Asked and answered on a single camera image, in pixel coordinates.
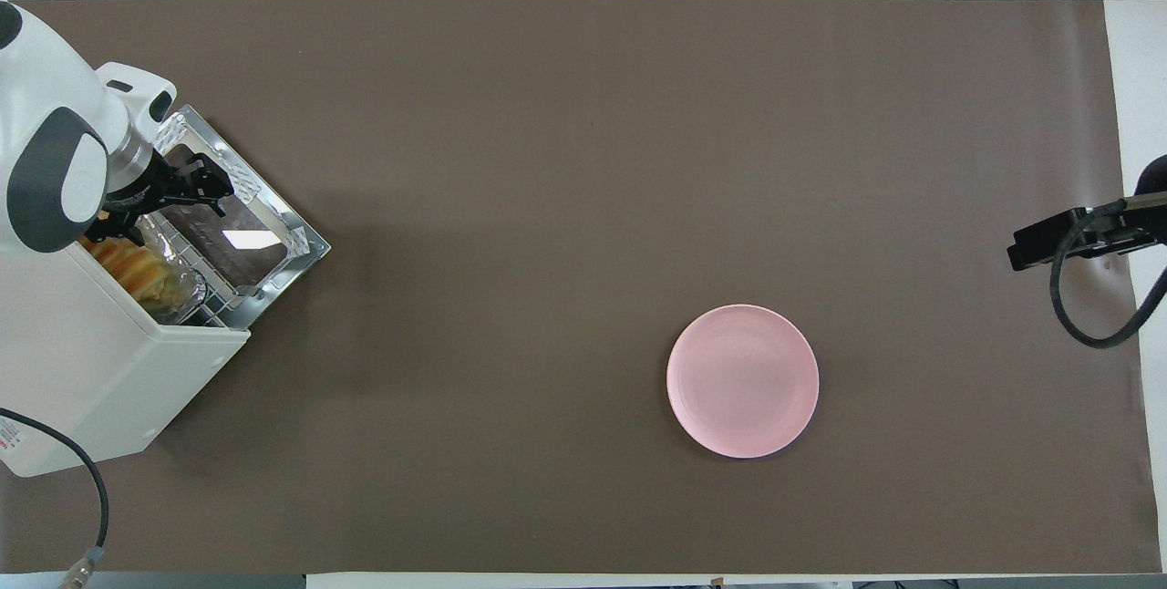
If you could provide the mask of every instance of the brown table surface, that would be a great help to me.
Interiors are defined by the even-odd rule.
[[[173,79],[334,244],[102,464],[105,568],[1160,568],[1137,344],[1075,343],[1005,257],[1121,195],[1100,2],[27,7]],[[1133,309],[1102,264],[1067,278],[1096,331]],[[738,302],[822,373],[746,462],[664,393],[678,332]],[[0,570],[72,559],[86,482],[0,472]]]

